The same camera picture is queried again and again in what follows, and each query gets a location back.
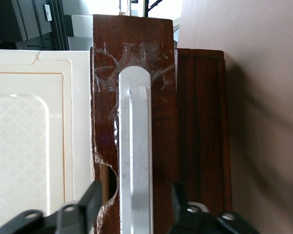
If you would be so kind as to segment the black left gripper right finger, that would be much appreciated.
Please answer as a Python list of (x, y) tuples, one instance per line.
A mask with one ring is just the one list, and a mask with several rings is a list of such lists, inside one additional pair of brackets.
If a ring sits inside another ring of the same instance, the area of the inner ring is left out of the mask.
[(172, 206), (175, 223), (171, 234), (257, 234), (242, 215), (226, 211), (213, 216), (208, 208), (198, 202), (189, 202), (181, 183), (172, 184)]

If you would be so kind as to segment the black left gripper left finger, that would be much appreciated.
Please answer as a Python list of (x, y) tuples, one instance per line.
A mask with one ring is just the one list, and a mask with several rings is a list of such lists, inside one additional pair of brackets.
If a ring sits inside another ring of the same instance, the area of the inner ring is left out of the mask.
[(24, 211), (0, 227), (0, 234), (87, 234), (102, 206), (102, 183), (94, 181), (77, 203), (63, 205), (49, 216)]

